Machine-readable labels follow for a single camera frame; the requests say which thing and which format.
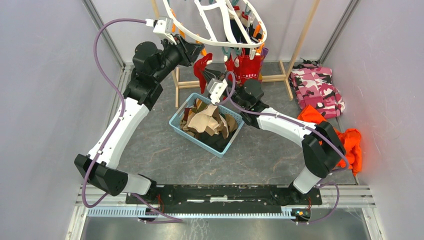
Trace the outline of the red santa pattern sock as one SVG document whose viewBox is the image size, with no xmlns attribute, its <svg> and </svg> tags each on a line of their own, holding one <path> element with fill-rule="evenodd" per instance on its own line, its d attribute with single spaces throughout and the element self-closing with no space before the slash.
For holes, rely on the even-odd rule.
<svg viewBox="0 0 424 240">
<path fill-rule="evenodd" d="M 197 77 L 199 81 L 200 92 L 203 94 L 206 89 L 207 81 L 204 76 L 204 71 L 206 66 L 212 63 L 213 54 L 207 53 L 205 56 L 197 60 L 193 65 L 194 76 Z"/>
</svg>

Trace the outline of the red white patterned sock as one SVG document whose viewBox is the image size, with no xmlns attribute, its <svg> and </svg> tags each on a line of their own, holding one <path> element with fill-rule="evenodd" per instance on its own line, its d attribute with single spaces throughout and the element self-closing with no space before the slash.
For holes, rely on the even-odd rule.
<svg viewBox="0 0 424 240">
<path fill-rule="evenodd" d="M 261 53 L 255 53 L 252 59 L 250 56 L 251 55 L 247 53 L 243 57 L 239 58 L 237 77 L 240 85 L 244 85 L 247 80 L 260 81 L 263 55 Z"/>
</svg>

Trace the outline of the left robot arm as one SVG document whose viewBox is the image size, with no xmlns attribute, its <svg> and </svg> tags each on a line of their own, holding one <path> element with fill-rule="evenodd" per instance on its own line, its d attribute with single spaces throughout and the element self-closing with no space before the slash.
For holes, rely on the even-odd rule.
<svg viewBox="0 0 424 240">
<path fill-rule="evenodd" d="M 75 157 L 74 164 L 81 176 L 111 196 L 137 193 L 145 204 L 151 204 L 157 198 L 151 179 L 117 170 L 117 166 L 135 129 L 163 92 L 161 82 L 176 67 L 194 64 L 205 47 L 202 43 L 188 42 L 179 34 L 173 39 L 174 43 L 162 40 L 162 49 L 151 41 L 135 48 L 134 68 L 122 94 L 123 104 L 95 147 L 88 154 Z"/>
</svg>

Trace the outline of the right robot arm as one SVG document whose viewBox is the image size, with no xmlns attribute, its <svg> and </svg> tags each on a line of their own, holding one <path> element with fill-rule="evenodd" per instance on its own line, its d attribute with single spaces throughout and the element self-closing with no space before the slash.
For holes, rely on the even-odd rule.
<svg viewBox="0 0 424 240">
<path fill-rule="evenodd" d="M 305 166 L 288 191 L 293 203 L 306 201 L 310 190 L 335 172 L 341 160 L 347 160 L 342 141 L 330 123 L 299 120 L 263 103 L 264 92 L 257 79 L 251 78 L 238 85 L 233 73 L 208 68 L 201 70 L 200 76 L 205 79 L 205 87 L 214 104 L 223 103 L 222 97 L 225 97 L 240 110 L 247 125 L 275 133 L 302 148 Z"/>
</svg>

